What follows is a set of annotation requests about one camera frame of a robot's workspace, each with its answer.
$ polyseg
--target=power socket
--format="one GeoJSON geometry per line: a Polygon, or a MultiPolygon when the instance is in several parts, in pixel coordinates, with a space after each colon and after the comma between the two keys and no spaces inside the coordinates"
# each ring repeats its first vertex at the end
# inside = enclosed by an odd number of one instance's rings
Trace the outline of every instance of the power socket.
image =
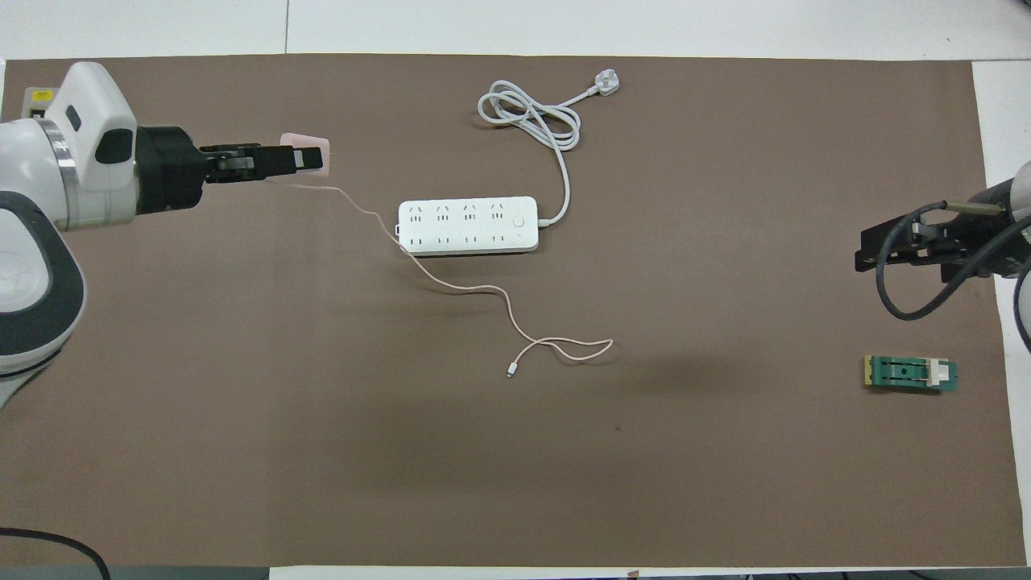
{"type": "Polygon", "coordinates": [[[529,196],[417,199],[397,209],[398,241],[412,255],[518,253],[537,247],[529,196]]]}

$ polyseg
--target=metal ring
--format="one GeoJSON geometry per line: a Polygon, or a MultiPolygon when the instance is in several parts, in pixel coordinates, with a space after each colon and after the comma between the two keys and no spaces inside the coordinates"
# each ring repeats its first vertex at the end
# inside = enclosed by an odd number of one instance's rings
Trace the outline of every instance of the metal ring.
{"type": "Polygon", "coordinates": [[[54,158],[58,161],[58,168],[61,170],[61,180],[65,185],[65,197],[68,201],[68,219],[62,223],[58,219],[54,223],[58,229],[67,231],[71,224],[77,223],[78,215],[78,173],[75,172],[75,159],[71,156],[71,148],[56,123],[49,118],[37,117],[36,122],[43,128],[46,138],[51,141],[51,148],[54,149],[54,158]]]}

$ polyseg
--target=white table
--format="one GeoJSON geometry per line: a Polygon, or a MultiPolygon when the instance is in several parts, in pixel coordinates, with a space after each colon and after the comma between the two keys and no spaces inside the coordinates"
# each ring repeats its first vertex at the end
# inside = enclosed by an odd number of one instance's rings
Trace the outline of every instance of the white table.
{"type": "MultiPolygon", "coordinates": [[[[969,60],[974,61],[986,184],[1011,177],[1031,159],[1031,104],[1023,97],[1031,94],[1031,8],[1019,0],[524,0],[503,8],[483,0],[180,0],[174,8],[160,0],[0,2],[0,94],[4,58],[281,53],[969,60]]],[[[1015,329],[1011,280],[996,278],[996,293],[1028,539],[1031,355],[1015,329]]],[[[685,568],[640,569],[640,574],[780,571],[685,568]]],[[[272,577],[583,578],[629,572],[319,567],[273,569],[272,577]]]]}

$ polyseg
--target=white connector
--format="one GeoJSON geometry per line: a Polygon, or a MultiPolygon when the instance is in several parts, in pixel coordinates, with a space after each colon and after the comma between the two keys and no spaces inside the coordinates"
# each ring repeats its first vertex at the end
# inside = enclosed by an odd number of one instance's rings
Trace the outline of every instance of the white connector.
{"type": "Polygon", "coordinates": [[[937,387],[941,383],[951,381],[955,379],[949,372],[947,365],[941,365],[941,359],[929,359],[927,360],[927,384],[932,387],[937,387]]]}
{"type": "Polygon", "coordinates": [[[607,97],[620,88],[620,77],[611,68],[606,68],[594,77],[594,86],[598,88],[598,94],[607,97]]]}

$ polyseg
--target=black cable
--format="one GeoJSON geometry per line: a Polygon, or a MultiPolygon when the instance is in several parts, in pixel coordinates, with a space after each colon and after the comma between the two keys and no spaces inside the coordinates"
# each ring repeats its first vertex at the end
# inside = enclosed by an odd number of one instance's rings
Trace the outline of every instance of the black cable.
{"type": "Polygon", "coordinates": [[[23,530],[21,527],[0,527],[0,536],[9,536],[11,538],[29,538],[32,540],[45,540],[46,542],[54,542],[56,544],[61,544],[68,546],[69,548],[74,548],[93,560],[93,564],[97,566],[97,570],[100,571],[100,577],[104,580],[111,580],[111,573],[107,570],[107,565],[104,564],[104,558],[100,557],[100,554],[96,552],[93,548],[87,546],[86,544],[79,542],[78,540],[73,540],[65,536],[59,536],[57,534],[51,534],[48,532],[37,532],[35,530],[23,530]]]}
{"type": "Polygon", "coordinates": [[[1017,319],[1017,332],[1020,333],[1021,339],[1024,340],[1024,346],[1031,352],[1031,338],[1028,337],[1027,328],[1028,325],[1031,325],[1031,320],[1024,321],[1021,318],[1021,287],[1027,281],[1029,271],[1031,271],[1031,260],[1028,260],[1028,263],[1024,264],[1024,267],[1021,268],[1020,276],[1017,277],[1017,287],[1013,289],[1013,317],[1017,319]]]}
{"type": "Polygon", "coordinates": [[[941,292],[938,293],[938,295],[935,298],[931,299],[931,302],[927,303],[922,308],[916,311],[902,312],[901,310],[899,310],[898,307],[895,306],[894,303],[892,303],[892,300],[888,297],[888,288],[885,286],[885,266],[888,263],[888,255],[889,253],[891,253],[892,244],[895,243],[895,238],[897,238],[899,234],[902,233],[902,230],[908,227],[913,219],[920,217],[921,215],[927,213],[928,211],[933,211],[935,209],[944,209],[944,208],[945,208],[945,202],[938,201],[937,203],[928,203],[927,205],[924,205],[920,209],[917,209],[916,211],[908,213],[906,216],[899,219],[899,223],[895,224],[895,227],[892,228],[891,232],[889,232],[888,234],[888,237],[885,238],[885,242],[880,245],[880,252],[877,254],[877,271],[876,271],[877,295],[880,297],[880,303],[885,305],[885,308],[888,310],[888,312],[890,312],[892,316],[898,318],[899,320],[919,320],[934,312],[938,307],[941,306],[942,303],[947,301],[949,298],[952,297],[954,293],[956,293],[956,289],[960,286],[961,283],[966,281],[966,278],[973,275],[989,258],[994,255],[995,252],[998,251],[999,247],[1002,246],[1003,243],[1008,242],[1010,238],[1020,235],[1020,233],[1023,230],[1027,229],[1028,227],[1031,227],[1031,215],[1028,215],[1027,217],[1024,217],[1023,219],[1002,230],[998,235],[993,237],[988,243],[983,245],[982,248],[978,249],[977,252],[974,253],[972,258],[970,258],[969,260],[966,261],[966,263],[963,264],[963,267],[960,268],[960,270],[956,273],[956,275],[953,276],[952,279],[949,280],[949,283],[946,283],[945,286],[941,288],[941,292]]]}

